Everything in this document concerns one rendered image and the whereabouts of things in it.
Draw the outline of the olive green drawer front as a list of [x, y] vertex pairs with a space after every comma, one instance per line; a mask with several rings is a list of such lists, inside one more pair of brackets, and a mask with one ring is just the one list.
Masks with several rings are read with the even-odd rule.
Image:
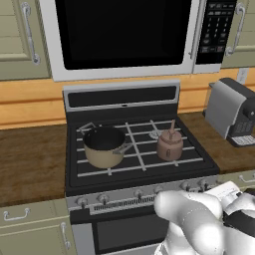
[[222, 184], [222, 183], [227, 182], [227, 181], [232, 181], [242, 191], [244, 191], [246, 188], [255, 188], [255, 182], [254, 183], [244, 183], [238, 178], [238, 176], [242, 174], [245, 179], [250, 179], [252, 177], [253, 173], [255, 173], [255, 169], [240, 171], [240, 172], [227, 173], [227, 174], [220, 174], [218, 176], [217, 182], [219, 184]]
[[0, 227], [68, 216], [65, 198], [0, 208]]

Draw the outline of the olive green cupboard door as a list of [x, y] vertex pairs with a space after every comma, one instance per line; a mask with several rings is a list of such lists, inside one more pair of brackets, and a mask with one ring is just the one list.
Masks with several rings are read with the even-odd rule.
[[[21, 3], [32, 8], [30, 26], [39, 66], [33, 64]], [[51, 76], [39, 0], [0, 0], [0, 81], [44, 79]]]
[[71, 248], [66, 249], [61, 223], [0, 234], [0, 255], [77, 255], [72, 230], [68, 226]]
[[234, 13], [228, 36], [228, 47], [233, 47], [241, 18], [244, 18], [238, 44], [234, 52], [223, 58], [221, 67], [250, 68], [255, 67], [255, 0], [237, 0], [245, 8], [245, 14]]

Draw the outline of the beige pot with black inside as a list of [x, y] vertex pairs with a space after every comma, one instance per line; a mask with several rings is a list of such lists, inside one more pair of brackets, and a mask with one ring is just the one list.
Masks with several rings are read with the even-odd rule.
[[125, 152], [132, 147], [126, 135], [116, 127], [96, 127], [88, 123], [79, 128], [83, 135], [88, 162], [97, 168], [112, 168], [122, 162]]

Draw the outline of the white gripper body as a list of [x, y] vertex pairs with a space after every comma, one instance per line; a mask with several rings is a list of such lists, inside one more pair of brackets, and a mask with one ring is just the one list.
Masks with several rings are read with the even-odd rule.
[[223, 208], [226, 208], [237, 199], [239, 192], [240, 188], [232, 181], [224, 182], [206, 191], [207, 194], [216, 196]]

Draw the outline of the white wall outlet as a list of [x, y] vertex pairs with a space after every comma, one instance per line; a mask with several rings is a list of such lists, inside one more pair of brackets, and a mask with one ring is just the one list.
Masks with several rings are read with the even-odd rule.
[[248, 68], [240, 68], [237, 74], [236, 81], [242, 85], [245, 84], [247, 76], [248, 76], [249, 69]]

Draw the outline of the black and silver stove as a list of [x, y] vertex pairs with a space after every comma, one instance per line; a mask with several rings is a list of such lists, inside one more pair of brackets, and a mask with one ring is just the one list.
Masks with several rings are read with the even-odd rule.
[[[217, 164], [177, 115], [179, 89], [178, 80], [63, 88], [67, 119], [66, 199], [71, 226], [91, 220], [155, 214], [153, 189], [158, 185], [163, 191], [183, 190], [180, 184], [187, 181], [189, 191], [199, 193], [215, 185]], [[182, 135], [183, 149], [179, 159], [166, 161], [157, 155], [156, 145], [172, 121]], [[99, 169], [88, 162], [79, 131], [88, 123], [115, 127], [126, 135], [126, 142], [132, 143], [132, 147], [120, 164]], [[208, 182], [206, 189], [198, 185], [202, 178]], [[134, 196], [136, 189], [143, 191], [141, 199]], [[98, 201], [100, 194], [110, 198], [106, 205]], [[85, 207], [77, 204], [81, 196], [88, 199]]]

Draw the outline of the grey and black coffee machine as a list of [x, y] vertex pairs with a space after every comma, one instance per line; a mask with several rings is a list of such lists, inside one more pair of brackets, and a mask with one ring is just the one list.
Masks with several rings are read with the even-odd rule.
[[255, 92], [231, 78], [210, 84], [203, 115], [208, 123], [233, 146], [255, 145]]

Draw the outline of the brown copper kettle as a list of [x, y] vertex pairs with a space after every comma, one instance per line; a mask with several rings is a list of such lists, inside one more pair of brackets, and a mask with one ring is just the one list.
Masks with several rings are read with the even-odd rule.
[[174, 125], [175, 121], [172, 121], [170, 129], [165, 129], [161, 133], [156, 145], [157, 155], [166, 161], [177, 160], [182, 155], [182, 135], [174, 129]]

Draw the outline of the black oven door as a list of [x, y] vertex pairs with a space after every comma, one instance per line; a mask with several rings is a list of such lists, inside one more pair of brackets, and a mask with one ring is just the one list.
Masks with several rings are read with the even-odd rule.
[[78, 255], [146, 255], [166, 236], [168, 222], [154, 213], [73, 224]]

